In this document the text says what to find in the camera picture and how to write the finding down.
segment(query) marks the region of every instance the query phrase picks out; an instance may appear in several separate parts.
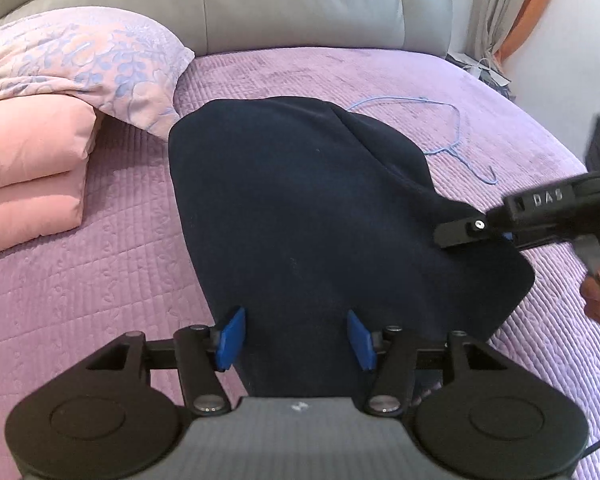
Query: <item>navy blue cloth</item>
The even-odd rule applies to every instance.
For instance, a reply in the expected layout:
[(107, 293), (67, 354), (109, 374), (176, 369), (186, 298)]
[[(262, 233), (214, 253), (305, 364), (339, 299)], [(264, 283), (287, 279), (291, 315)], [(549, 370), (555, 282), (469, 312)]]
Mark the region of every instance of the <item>navy blue cloth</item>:
[(247, 309), (237, 370), (257, 396), (351, 396), (368, 385), (346, 335), (400, 324), (488, 339), (532, 286), (506, 240), (441, 250), (476, 213), (436, 193), (409, 139), (316, 99), (217, 100), (169, 139), (182, 230), (215, 319)]

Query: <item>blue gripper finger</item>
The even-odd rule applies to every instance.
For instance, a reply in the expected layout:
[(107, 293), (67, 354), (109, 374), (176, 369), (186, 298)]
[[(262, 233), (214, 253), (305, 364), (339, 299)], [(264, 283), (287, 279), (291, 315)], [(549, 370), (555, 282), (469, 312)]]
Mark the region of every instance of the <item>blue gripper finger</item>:
[(246, 311), (240, 307), (227, 323), (218, 338), (216, 347), (216, 369), (224, 372), (234, 364), (246, 335)]
[(366, 329), (353, 310), (347, 312), (347, 336), (356, 354), (360, 368), (365, 372), (375, 370), (378, 357), (374, 350), (371, 332)]

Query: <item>bed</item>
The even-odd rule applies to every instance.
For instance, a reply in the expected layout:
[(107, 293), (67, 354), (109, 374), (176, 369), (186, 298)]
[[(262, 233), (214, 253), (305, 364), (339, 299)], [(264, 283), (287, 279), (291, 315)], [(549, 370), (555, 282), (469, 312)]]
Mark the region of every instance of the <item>bed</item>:
[[(343, 107), (373, 96), (453, 104), (461, 113), (459, 151), (477, 174), (492, 166), (499, 183), (482, 183), (446, 153), (430, 156), (429, 167), (441, 194), (481, 210), (521, 187), (584, 171), (532, 118), (440, 59), (451, 0), (279, 1), (184, 0), (174, 9), (173, 0), (0, 0), (0, 23), (96, 4), (157, 20), (197, 55), (176, 87), (181, 115), (216, 98), (275, 95)], [(456, 134), (448, 107), (380, 100), (356, 111), (423, 150), (448, 145)], [(597, 440), (600, 332), (582, 313), (584, 270), (563, 246), (526, 256), (536, 284), (491, 343), (574, 399)], [(105, 118), (81, 227), (0, 253), (0, 480), (18, 476), (2, 428), (19, 399), (127, 330), (165, 338), (200, 322), (212, 319), (182, 236), (166, 144)], [(222, 380), (234, 399), (243, 393), (232, 371)], [(178, 399), (174, 374), (156, 374), (153, 384)], [(581, 462), (576, 478), (600, 479), (600, 451)]]

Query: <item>floral pillowcase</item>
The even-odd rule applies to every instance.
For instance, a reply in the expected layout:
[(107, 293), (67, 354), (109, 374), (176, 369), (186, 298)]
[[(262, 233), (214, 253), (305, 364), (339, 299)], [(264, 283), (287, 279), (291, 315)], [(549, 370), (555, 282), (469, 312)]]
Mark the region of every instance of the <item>floral pillowcase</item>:
[(0, 100), (59, 93), (167, 139), (173, 92), (193, 60), (167, 28), (110, 7), (73, 7), (0, 27)]

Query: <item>folded pink blanket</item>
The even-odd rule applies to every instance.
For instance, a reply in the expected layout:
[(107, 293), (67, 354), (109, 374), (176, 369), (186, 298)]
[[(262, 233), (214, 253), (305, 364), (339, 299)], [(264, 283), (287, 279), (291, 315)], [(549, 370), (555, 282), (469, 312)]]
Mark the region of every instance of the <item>folded pink blanket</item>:
[(0, 188), (0, 251), (82, 222), (87, 159), (65, 173)]
[(0, 251), (80, 225), (97, 114), (66, 95), (0, 101)]
[(0, 187), (76, 168), (93, 149), (96, 114), (66, 95), (0, 101)]

